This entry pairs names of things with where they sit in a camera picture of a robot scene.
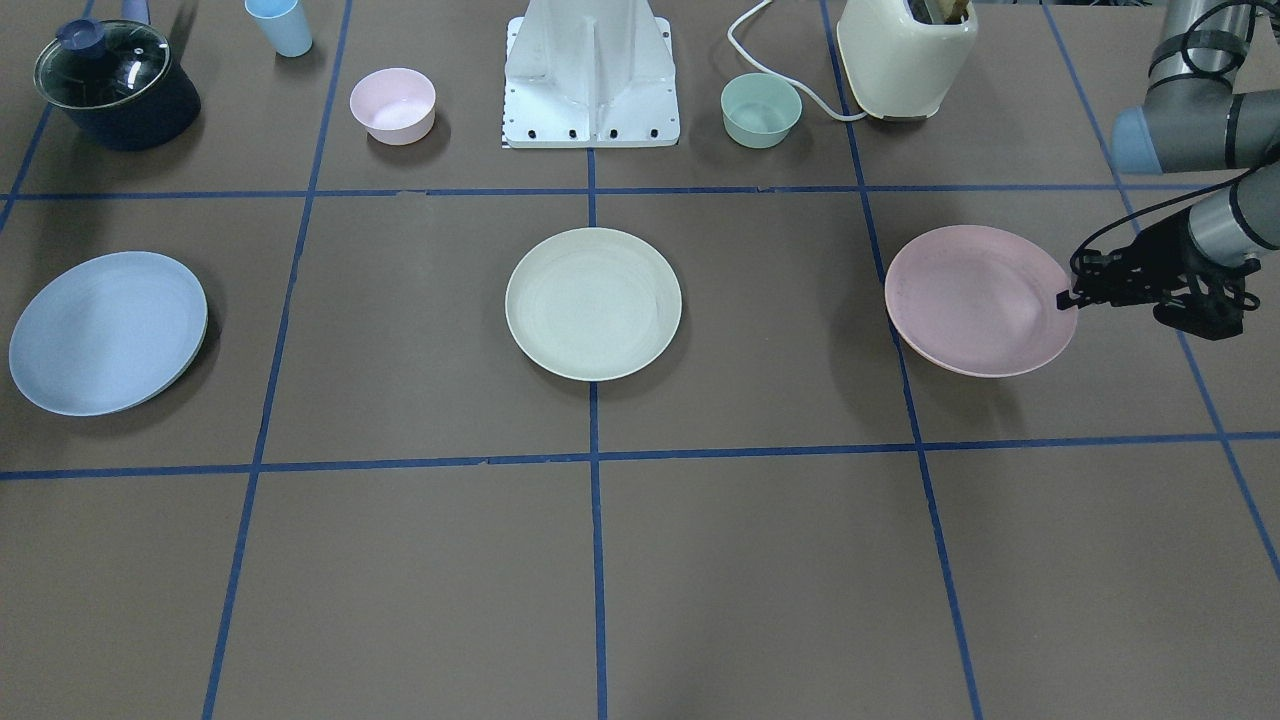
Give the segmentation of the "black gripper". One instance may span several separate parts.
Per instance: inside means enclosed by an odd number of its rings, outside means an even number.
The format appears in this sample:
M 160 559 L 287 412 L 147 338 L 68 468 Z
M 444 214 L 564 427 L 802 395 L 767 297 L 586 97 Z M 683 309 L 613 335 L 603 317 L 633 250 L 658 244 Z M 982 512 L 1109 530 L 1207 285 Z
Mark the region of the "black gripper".
M 1244 318 L 1260 307 L 1245 278 L 1261 269 L 1256 258 L 1219 264 L 1196 242 L 1185 208 L 1111 252 L 1085 250 L 1085 281 L 1056 295 L 1056 309 L 1091 305 L 1151 305 L 1153 318 L 1203 340 L 1228 340 L 1244 331 Z

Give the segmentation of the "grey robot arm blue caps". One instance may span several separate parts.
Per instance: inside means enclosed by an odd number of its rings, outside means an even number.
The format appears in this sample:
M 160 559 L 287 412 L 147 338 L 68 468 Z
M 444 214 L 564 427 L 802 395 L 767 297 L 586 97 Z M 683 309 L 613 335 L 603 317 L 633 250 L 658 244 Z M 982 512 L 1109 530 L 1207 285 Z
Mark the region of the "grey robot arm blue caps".
M 1234 170 L 1235 177 L 1175 197 L 1174 214 L 1125 247 L 1102 252 L 1082 242 L 1059 310 L 1149 305 L 1157 322 L 1203 340 L 1242 333 L 1245 314 L 1260 305 L 1247 278 L 1279 241 L 1277 91 L 1234 88 L 1257 12 L 1276 17 L 1277 4 L 1166 5 L 1146 99 L 1114 122 L 1114 165 L 1129 174 Z

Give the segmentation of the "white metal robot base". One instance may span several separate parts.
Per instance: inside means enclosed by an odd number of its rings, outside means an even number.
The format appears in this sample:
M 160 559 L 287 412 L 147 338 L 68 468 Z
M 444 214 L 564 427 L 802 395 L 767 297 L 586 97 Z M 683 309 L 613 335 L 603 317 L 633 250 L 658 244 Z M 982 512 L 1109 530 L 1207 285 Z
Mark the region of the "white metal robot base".
M 672 28 L 648 1 L 531 1 L 507 23 L 504 78 L 508 149 L 680 140 Z

